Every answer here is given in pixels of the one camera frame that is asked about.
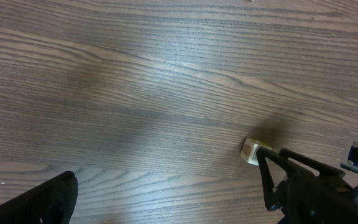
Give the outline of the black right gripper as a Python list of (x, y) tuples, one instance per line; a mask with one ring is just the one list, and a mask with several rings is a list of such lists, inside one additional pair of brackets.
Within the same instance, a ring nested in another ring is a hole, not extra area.
[[(279, 223), (358, 223), (358, 185), (351, 187), (344, 181), (344, 171), (285, 148), (273, 152), (259, 147), (256, 156), (265, 207), (270, 212), (282, 211)], [(288, 158), (317, 170), (319, 175), (302, 167), (285, 168)], [(276, 191), (267, 159), (287, 175)]]

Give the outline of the green B letter block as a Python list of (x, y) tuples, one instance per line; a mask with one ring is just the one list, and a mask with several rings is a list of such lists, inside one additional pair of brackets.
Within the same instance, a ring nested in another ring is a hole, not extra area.
[(265, 142), (246, 138), (241, 149), (240, 156), (247, 163), (257, 166), (259, 162), (257, 160), (256, 152), (258, 151), (259, 147), (265, 147), (269, 150), (272, 150), (272, 147)]

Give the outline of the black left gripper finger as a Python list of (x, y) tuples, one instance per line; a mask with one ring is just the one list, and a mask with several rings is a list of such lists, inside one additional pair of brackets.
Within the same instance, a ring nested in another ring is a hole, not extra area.
[(0, 224), (68, 224), (78, 197), (72, 171), (30, 189), (0, 205)]

